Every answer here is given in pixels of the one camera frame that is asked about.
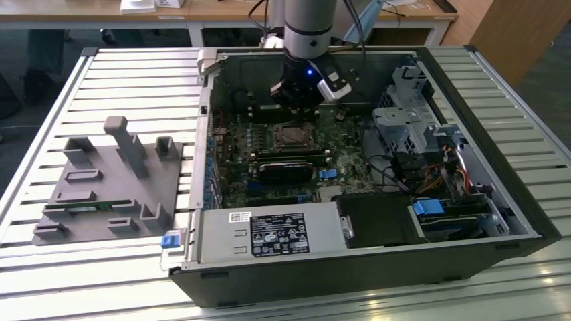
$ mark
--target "motherboard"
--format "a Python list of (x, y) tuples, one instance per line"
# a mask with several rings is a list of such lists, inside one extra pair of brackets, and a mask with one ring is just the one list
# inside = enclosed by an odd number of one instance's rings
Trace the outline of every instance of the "motherboard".
[(362, 116), (321, 107), (311, 120), (257, 123), (249, 114), (217, 113), (223, 207), (330, 201), (375, 189), (361, 148)]

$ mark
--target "wooden cabinet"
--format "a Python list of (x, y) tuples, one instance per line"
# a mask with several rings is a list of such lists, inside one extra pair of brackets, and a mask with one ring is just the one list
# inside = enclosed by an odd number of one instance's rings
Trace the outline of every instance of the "wooden cabinet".
[(474, 45), (515, 86), (571, 19), (571, 0), (449, 0), (459, 18), (443, 45)]

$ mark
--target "white box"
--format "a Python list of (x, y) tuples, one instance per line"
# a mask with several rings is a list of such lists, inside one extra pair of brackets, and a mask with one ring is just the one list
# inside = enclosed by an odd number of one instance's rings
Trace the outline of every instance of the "white box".
[(158, 7), (180, 8), (185, 0), (155, 0)]
[(156, 12), (154, 0), (122, 0), (120, 11), (123, 15), (130, 13)]

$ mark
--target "white sticker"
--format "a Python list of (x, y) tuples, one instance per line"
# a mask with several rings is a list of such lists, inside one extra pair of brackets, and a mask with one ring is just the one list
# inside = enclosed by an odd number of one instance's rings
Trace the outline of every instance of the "white sticker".
[(185, 17), (182, 15), (160, 15), (160, 20), (185, 20)]
[(253, 212), (231, 212), (230, 222), (231, 223), (250, 222), (251, 216), (253, 216)]

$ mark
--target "barcode sticker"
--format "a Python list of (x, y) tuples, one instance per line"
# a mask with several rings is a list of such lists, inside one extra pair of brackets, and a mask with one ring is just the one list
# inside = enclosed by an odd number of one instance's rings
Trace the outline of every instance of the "barcode sticker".
[(230, 222), (231, 223), (250, 222), (251, 216), (253, 216), (253, 212), (231, 212)]

